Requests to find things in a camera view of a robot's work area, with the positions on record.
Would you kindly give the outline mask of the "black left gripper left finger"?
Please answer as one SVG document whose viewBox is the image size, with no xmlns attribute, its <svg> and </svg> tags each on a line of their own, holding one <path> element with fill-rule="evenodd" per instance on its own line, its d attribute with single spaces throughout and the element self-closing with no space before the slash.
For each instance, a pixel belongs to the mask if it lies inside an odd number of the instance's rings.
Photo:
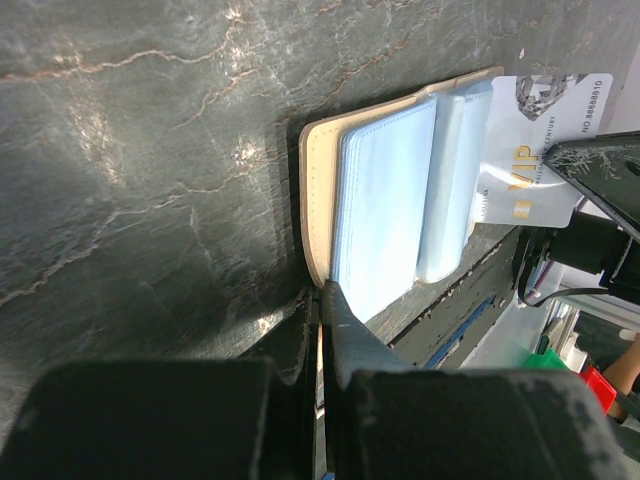
<svg viewBox="0 0 640 480">
<path fill-rule="evenodd" d="M 76 362 L 31 389 L 5 479 L 310 479 L 313 295 L 232 359 Z"/>
</svg>

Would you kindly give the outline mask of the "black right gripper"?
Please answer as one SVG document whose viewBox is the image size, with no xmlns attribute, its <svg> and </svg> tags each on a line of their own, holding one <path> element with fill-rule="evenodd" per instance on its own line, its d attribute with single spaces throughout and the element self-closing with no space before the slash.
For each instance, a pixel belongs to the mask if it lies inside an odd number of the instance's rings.
<svg viewBox="0 0 640 480">
<path fill-rule="evenodd" d="M 556 298 L 609 295 L 639 303 L 639 133 L 637 131 L 559 142 L 543 163 L 612 220 L 573 213 L 567 227 L 525 228 L 514 272 L 518 299 L 543 305 Z M 533 297 L 530 278 L 546 260 L 600 277 L 596 287 L 574 287 Z"/>
</svg>

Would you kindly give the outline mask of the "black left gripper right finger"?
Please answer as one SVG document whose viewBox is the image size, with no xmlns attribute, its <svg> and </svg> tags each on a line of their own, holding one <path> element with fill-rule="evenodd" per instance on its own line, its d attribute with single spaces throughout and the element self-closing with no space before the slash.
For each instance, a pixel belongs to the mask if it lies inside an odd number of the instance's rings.
<svg viewBox="0 0 640 480">
<path fill-rule="evenodd" d="M 321 293 L 328 450 L 340 479 L 623 479 L 604 413 L 563 370 L 426 370 Z"/>
</svg>

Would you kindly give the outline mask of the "silver white VIP card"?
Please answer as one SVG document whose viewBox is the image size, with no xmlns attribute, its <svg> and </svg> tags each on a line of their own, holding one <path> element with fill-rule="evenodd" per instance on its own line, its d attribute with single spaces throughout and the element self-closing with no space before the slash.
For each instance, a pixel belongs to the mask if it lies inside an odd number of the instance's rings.
<svg viewBox="0 0 640 480">
<path fill-rule="evenodd" d="M 499 76 L 492 80 L 473 219 L 564 228 L 580 194 L 544 164 L 557 143 L 595 137 L 609 73 Z"/>
</svg>

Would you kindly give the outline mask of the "beige leather card holder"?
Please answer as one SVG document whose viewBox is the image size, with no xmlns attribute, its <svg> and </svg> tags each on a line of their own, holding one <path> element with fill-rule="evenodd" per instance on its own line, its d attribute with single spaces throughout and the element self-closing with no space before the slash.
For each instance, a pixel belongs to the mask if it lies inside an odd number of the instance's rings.
<svg viewBox="0 0 640 480">
<path fill-rule="evenodd" d="M 367 322 L 416 282 L 459 266 L 474 207 L 493 80 L 489 67 L 306 125 L 301 233 L 317 286 L 336 283 Z"/>
</svg>

